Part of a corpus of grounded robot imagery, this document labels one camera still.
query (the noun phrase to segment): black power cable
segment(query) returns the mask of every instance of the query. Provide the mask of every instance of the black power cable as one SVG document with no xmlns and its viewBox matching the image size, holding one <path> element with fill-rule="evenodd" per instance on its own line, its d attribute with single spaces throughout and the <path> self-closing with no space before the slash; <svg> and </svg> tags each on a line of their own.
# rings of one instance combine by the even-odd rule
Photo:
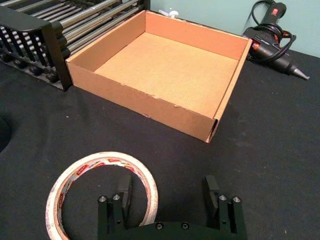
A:
<svg viewBox="0 0 320 240">
<path fill-rule="evenodd" d="M 270 56 L 267 56 L 264 58 L 259 58 L 259 59 L 253 58 L 251 56 L 250 60 L 254 61 L 256 63 L 267 64 L 267 63 L 273 62 L 273 61 L 281 58 L 281 56 L 283 56 L 289 50 L 289 48 L 291 47 L 293 42 L 297 39 L 297 36 L 292 35 L 289 31 L 282 30 L 282 28 L 277 24 L 273 24 L 273 23 L 262 23 L 261 24 L 261 23 L 259 23 L 256 16 L 255 16 L 255 8 L 257 7 L 257 5 L 262 4 L 262 3 L 272 5 L 275 3 L 275 1 L 274 0 L 259 0 L 252 6 L 251 15 L 252 15 L 253 20 L 257 24 L 257 26 L 253 27 L 252 29 L 258 30 L 258 31 L 263 30 L 263 31 L 273 33 L 277 37 L 276 41 L 277 41 L 277 45 L 279 47 L 279 51 L 277 51 L 276 53 L 274 53 Z M 286 45 L 284 45 L 283 47 L 280 47 L 280 41 L 282 39 L 290 39 L 290 41 Z"/>
</svg>

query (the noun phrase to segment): metal rack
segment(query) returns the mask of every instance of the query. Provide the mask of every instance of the metal rack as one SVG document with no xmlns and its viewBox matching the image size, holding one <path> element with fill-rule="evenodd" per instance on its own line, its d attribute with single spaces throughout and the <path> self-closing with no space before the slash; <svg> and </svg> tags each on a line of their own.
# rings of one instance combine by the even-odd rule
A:
<svg viewBox="0 0 320 240">
<path fill-rule="evenodd" d="M 9 0 L 0 3 L 0 62 L 61 90 L 72 81 L 65 59 L 150 2 Z"/>
</svg>

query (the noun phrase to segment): cardboard box flap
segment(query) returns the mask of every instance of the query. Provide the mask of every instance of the cardboard box flap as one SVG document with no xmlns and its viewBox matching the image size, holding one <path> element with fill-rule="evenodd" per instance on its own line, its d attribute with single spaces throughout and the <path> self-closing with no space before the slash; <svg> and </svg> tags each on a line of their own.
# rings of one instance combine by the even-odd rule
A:
<svg viewBox="0 0 320 240">
<path fill-rule="evenodd" d="M 241 58 L 248 42 L 241 36 L 149 11 L 145 31 L 235 60 Z"/>
</svg>

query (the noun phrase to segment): black round object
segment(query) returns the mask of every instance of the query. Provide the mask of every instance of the black round object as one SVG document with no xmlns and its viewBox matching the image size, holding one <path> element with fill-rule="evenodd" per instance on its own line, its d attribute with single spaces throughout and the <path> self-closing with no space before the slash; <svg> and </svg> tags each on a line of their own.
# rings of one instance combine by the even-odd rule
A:
<svg viewBox="0 0 320 240">
<path fill-rule="evenodd" d="M 40 67 L 37 67 L 37 66 L 29 67 L 29 71 L 32 72 L 36 76 L 39 76 L 40 74 L 42 74 L 44 72 Z"/>
<path fill-rule="evenodd" d="M 0 117 L 0 152 L 5 149 L 10 140 L 11 131 L 8 124 Z"/>
<path fill-rule="evenodd" d="M 21 61 L 20 59 L 15 59 L 13 61 L 13 64 L 16 65 L 18 68 L 21 68 L 21 69 L 23 69 L 23 68 L 25 68 L 27 66 L 27 63 L 24 62 L 24 61 Z"/>
<path fill-rule="evenodd" d="M 57 82 L 59 79 L 58 79 L 58 76 L 57 75 L 54 75 L 52 73 L 49 73 L 48 75 L 45 76 L 49 81 L 50 83 L 55 83 Z"/>
<path fill-rule="evenodd" d="M 12 56 L 5 54 L 3 52 L 0 53 L 0 60 L 2 60 L 4 63 L 8 63 L 12 60 Z"/>
<path fill-rule="evenodd" d="M 187 229 L 189 229 L 189 224 L 186 223 L 186 222 L 183 222 L 183 223 L 181 223 L 181 228 L 182 228 L 183 230 L 187 230 Z"/>
<path fill-rule="evenodd" d="M 161 223 L 161 222 L 156 222 L 156 223 L 155 223 L 155 228 L 158 229 L 158 230 L 161 230 L 161 229 L 164 228 L 164 225 L 163 225 L 163 223 Z"/>
</svg>

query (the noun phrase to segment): dark fabric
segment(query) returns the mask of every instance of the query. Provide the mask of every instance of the dark fabric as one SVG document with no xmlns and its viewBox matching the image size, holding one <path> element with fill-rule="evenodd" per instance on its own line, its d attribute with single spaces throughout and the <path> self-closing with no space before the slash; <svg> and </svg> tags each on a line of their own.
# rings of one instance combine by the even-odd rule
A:
<svg viewBox="0 0 320 240">
<path fill-rule="evenodd" d="M 243 199 L 250 240 L 320 239 L 320 59 L 292 53 L 309 81 L 244 64 L 211 143 L 204 143 L 76 87 L 62 92 L 0 64 L 0 116 L 12 139 L 0 153 L 0 239 L 49 239 L 48 194 L 89 154 L 117 151 L 143 162 L 159 192 L 159 221 L 206 223 L 201 180 L 213 174 Z M 97 198 L 129 170 L 89 171 L 70 189 L 63 221 L 73 240 L 97 239 Z M 133 178 L 129 225 L 146 194 Z"/>
</svg>

